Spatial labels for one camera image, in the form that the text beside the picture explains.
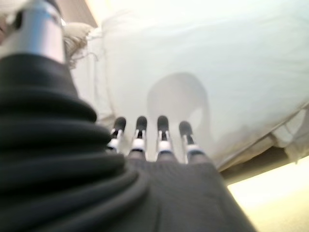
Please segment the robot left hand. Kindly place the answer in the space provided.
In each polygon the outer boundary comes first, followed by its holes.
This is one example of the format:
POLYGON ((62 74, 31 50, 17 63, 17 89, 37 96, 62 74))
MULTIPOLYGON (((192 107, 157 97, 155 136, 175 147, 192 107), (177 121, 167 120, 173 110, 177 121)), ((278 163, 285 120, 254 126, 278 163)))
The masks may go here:
POLYGON ((28 0, 0 50, 3 232, 253 232, 202 152, 125 157, 78 97, 53 0, 28 0))

